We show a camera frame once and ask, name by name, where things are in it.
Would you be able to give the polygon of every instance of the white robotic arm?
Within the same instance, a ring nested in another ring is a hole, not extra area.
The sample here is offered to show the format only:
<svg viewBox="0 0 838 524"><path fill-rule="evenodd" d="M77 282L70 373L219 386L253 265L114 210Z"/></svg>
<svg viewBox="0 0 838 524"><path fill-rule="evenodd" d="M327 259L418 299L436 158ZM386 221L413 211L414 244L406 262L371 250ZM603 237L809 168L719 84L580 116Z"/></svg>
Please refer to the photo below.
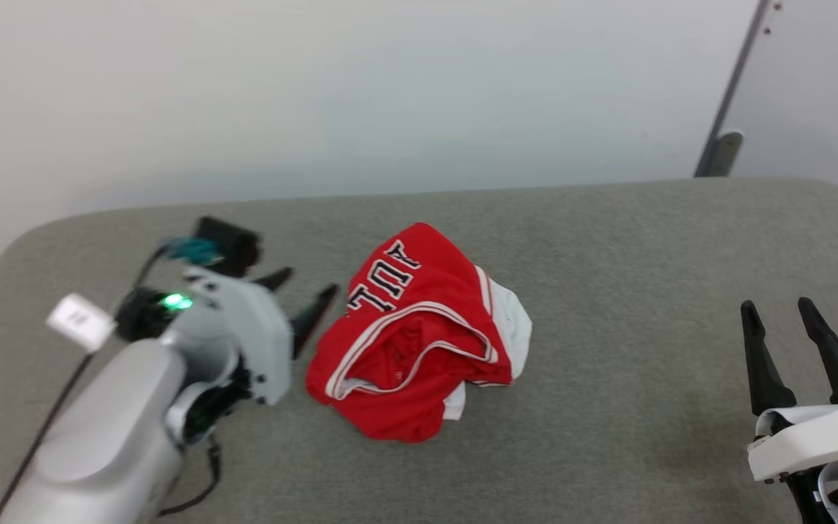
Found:
<svg viewBox="0 0 838 524"><path fill-rule="evenodd" d="M795 407L765 347L765 326L752 302L742 304L755 441L748 446L755 480L788 486L805 524L838 524L838 336L809 298L798 302L807 334L818 345L832 395L829 405Z"/></svg>
<svg viewBox="0 0 838 524"><path fill-rule="evenodd" d="M142 524L205 498L220 473L216 423L237 401L273 405L289 391L292 361L338 289L290 321L272 293L289 275L252 282L187 266L190 296L179 301L136 287L119 331L156 336L122 349L54 421L0 522ZM185 449L206 441L213 484L162 511Z"/></svg>

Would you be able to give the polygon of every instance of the white panel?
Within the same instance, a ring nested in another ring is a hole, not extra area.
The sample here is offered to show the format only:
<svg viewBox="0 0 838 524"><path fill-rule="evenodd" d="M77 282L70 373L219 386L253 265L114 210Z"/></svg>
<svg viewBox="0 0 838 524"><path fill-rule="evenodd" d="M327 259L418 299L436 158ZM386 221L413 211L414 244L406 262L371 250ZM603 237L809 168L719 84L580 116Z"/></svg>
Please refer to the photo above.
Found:
<svg viewBox="0 0 838 524"><path fill-rule="evenodd" d="M730 176L838 185L838 1L778 6L766 12L726 116L724 130L745 136Z"/></svg>
<svg viewBox="0 0 838 524"><path fill-rule="evenodd" d="M755 3L0 2L0 251L106 208L690 177Z"/></svg>

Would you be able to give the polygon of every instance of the green light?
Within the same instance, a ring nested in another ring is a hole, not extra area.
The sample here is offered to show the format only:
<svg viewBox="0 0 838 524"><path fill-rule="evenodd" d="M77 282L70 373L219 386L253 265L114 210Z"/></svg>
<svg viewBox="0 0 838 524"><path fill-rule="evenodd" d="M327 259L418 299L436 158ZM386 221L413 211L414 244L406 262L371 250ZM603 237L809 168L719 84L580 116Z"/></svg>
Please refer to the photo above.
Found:
<svg viewBox="0 0 838 524"><path fill-rule="evenodd" d="M174 293L173 295L167 295L164 298L164 306L168 309L188 309L189 306L193 305L193 301L190 301L189 298L186 298L179 293Z"/></svg>

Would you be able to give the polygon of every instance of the gray fabric tablecloth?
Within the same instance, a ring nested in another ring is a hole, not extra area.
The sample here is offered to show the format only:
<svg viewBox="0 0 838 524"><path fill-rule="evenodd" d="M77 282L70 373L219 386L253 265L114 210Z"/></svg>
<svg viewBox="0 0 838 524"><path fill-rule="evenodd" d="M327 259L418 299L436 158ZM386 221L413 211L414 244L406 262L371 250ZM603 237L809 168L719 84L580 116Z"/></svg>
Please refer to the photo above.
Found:
<svg viewBox="0 0 838 524"><path fill-rule="evenodd" d="M164 522L798 522L785 487L749 474L738 308L755 301L782 377L825 402L796 301L838 332L838 188L778 179L193 205L34 229L0 260L0 496L82 357L47 313L70 292L113 308L156 241L203 213L263 233L255 275L297 269L289 311L432 223L519 295L535 332L518 384L469 388L462 420L422 445L370 441L316 404L307 349L283 402L220 425L218 490ZM161 266L153 282L176 276ZM197 450L171 501L206 483Z"/></svg>

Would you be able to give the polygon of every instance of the white tag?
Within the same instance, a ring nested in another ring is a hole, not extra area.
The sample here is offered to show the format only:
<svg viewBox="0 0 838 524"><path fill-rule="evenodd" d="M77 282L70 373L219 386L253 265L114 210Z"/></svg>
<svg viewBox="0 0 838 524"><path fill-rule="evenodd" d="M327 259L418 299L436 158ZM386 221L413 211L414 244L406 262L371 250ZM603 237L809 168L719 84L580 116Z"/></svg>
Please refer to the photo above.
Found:
<svg viewBox="0 0 838 524"><path fill-rule="evenodd" d="M109 313L86 298L72 293L64 296L57 308L47 318L47 325L71 341L94 354L103 347L116 328L116 321Z"/></svg>

